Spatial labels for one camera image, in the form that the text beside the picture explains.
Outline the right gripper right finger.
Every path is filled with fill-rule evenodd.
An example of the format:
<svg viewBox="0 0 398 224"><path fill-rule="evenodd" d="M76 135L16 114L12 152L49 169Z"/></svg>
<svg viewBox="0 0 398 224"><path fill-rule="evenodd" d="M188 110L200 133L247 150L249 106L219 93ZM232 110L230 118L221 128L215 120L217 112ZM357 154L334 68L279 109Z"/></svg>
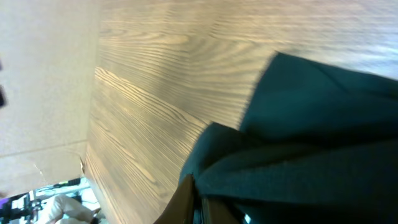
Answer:
<svg viewBox="0 0 398 224"><path fill-rule="evenodd" d="M214 198L202 200L202 213L204 224L239 224L229 208L222 201Z"/></svg>

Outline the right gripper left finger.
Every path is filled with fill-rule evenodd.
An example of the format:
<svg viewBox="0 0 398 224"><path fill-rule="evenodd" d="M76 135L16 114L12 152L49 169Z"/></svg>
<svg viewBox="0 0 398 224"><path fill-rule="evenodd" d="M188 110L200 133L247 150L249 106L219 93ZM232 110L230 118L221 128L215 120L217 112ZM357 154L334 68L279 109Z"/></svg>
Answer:
<svg viewBox="0 0 398 224"><path fill-rule="evenodd" d="M195 202L195 183L188 174L176 189L170 202L154 224L192 224Z"/></svg>

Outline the black t-shirt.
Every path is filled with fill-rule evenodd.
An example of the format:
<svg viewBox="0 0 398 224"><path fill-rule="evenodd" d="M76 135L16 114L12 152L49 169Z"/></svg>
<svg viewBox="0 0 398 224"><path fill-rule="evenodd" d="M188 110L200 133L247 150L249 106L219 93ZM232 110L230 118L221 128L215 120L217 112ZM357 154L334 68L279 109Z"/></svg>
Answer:
<svg viewBox="0 0 398 224"><path fill-rule="evenodd" d="M397 82L279 53L239 129L211 123L188 174L252 223L396 223Z"/></svg>

